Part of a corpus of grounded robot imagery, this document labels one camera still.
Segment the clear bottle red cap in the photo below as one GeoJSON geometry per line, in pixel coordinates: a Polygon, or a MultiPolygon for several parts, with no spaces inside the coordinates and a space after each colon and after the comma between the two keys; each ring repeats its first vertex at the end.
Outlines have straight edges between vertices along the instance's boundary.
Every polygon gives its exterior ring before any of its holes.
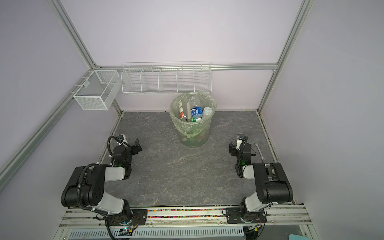
{"type": "Polygon", "coordinates": [[[213,109],[210,107],[205,107],[203,109],[203,118],[207,118],[213,114],[213,109]]]}

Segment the clear bottle blue label white cap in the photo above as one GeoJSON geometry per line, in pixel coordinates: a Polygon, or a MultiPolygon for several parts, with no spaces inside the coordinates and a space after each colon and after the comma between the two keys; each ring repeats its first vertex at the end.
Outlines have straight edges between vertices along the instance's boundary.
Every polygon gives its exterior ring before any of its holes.
{"type": "Polygon", "coordinates": [[[198,96],[192,96],[189,99],[191,113],[193,118],[202,118],[203,117],[203,108],[198,96]]]}

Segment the square bottle red green label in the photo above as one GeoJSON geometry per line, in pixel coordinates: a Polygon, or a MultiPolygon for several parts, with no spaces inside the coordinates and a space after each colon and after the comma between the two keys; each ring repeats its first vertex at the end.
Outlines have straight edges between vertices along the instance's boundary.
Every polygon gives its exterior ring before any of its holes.
{"type": "Polygon", "coordinates": [[[179,117],[184,122],[187,122],[189,120],[187,103],[187,99],[181,99],[178,101],[179,117]]]}

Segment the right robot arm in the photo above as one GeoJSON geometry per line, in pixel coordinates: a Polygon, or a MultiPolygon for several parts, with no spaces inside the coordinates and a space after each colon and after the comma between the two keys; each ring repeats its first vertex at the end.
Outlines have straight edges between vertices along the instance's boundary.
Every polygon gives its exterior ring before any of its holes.
{"type": "Polygon", "coordinates": [[[222,213],[229,224],[264,224],[266,208],[273,204],[291,203],[293,189],[280,163],[252,163],[251,144],[245,139],[240,145],[229,143],[229,154],[237,158],[236,173],[242,179],[255,181],[256,191],[242,199],[240,205],[225,208],[222,213]]]}

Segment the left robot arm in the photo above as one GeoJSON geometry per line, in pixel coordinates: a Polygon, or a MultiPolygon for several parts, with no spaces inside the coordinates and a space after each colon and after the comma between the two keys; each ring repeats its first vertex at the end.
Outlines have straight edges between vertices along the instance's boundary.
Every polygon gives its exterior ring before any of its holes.
{"type": "Polygon", "coordinates": [[[94,212],[104,217],[109,225],[128,225],[133,221],[134,213],[129,202],[117,198],[105,191],[106,182],[129,179],[132,173],[132,158],[142,151],[138,139],[129,145],[120,135],[110,136],[118,145],[107,150],[110,164],[89,164],[75,168],[61,196],[63,207],[94,212]]]}

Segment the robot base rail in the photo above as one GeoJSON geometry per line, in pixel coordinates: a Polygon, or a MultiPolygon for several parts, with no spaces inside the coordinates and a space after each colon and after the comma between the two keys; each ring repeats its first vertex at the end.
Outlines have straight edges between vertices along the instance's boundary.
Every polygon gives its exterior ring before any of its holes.
{"type": "Polygon", "coordinates": [[[302,235],[317,240],[303,205],[273,205],[241,216],[238,206],[137,207],[127,225],[113,221],[107,228],[100,215],[67,210],[56,240],[262,240],[273,232],[302,235]]]}

